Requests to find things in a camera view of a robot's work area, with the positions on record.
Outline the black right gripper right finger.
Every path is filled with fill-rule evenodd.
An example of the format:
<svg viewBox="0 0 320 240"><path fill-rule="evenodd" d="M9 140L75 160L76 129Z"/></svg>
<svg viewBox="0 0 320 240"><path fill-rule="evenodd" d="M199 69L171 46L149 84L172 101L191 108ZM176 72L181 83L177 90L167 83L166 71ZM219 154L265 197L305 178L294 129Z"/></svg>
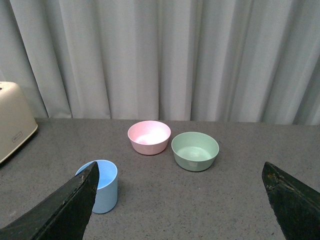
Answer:
<svg viewBox="0 0 320 240"><path fill-rule="evenodd" d="M320 238L320 193L270 162L262 181L276 220L287 240Z"/></svg>

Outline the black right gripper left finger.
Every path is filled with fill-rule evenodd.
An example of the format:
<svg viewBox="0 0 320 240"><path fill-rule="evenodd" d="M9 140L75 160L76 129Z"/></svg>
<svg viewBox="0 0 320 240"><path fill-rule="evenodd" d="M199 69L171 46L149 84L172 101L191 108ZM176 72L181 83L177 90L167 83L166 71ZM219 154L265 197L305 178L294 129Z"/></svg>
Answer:
<svg viewBox="0 0 320 240"><path fill-rule="evenodd" d="M81 240L95 204L96 162L0 230L2 240Z"/></svg>

